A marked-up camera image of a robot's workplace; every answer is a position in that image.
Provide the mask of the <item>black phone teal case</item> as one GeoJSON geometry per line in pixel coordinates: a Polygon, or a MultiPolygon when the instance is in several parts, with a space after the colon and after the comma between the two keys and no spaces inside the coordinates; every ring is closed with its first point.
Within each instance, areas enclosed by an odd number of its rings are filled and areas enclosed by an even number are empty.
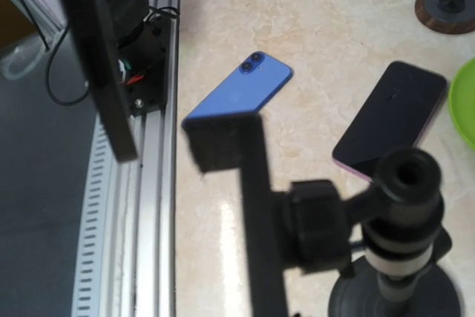
{"type": "Polygon", "coordinates": [[[60,0],[99,118],[119,163],[138,158],[106,0],[60,0]]]}

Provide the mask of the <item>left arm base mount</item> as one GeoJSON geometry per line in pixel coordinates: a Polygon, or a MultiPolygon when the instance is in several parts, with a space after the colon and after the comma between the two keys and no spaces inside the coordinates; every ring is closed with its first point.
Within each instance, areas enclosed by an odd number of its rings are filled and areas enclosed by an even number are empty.
{"type": "Polygon", "coordinates": [[[171,22],[176,7],[154,7],[149,0],[106,0],[125,70],[122,86],[132,116],[162,110],[167,103],[171,22]]]}

